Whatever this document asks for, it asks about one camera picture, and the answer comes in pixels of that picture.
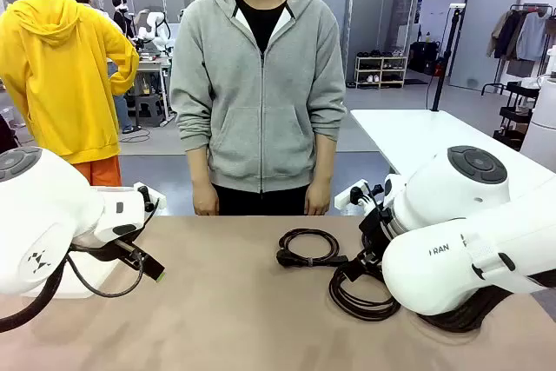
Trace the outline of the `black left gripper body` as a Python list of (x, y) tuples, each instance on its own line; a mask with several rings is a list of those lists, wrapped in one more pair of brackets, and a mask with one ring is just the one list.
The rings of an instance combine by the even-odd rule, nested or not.
[(127, 264), (137, 264), (138, 259), (144, 261), (147, 258), (147, 253), (135, 245), (135, 239), (139, 235), (140, 231), (119, 236), (116, 240), (105, 243), (100, 248), (87, 248), (71, 243), (70, 250), (90, 254), (101, 262), (119, 260)]

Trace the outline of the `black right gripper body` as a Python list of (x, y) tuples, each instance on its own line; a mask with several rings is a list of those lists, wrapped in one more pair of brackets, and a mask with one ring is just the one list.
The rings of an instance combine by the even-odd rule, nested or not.
[(384, 209), (381, 203), (372, 209), (359, 225), (363, 248), (374, 255), (383, 255), (394, 239), (394, 234), (389, 228), (392, 220), (390, 209)]

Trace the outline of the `person's left hand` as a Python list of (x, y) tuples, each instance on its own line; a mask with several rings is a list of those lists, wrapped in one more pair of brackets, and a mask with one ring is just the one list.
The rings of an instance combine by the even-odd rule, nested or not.
[(331, 184), (329, 180), (313, 180), (305, 195), (305, 215), (325, 215), (330, 206)]

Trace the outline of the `person's right hand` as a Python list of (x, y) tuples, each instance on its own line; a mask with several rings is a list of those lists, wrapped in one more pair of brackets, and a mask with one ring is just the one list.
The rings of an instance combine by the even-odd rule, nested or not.
[(211, 182), (194, 182), (192, 192), (196, 215), (219, 215), (219, 197)]

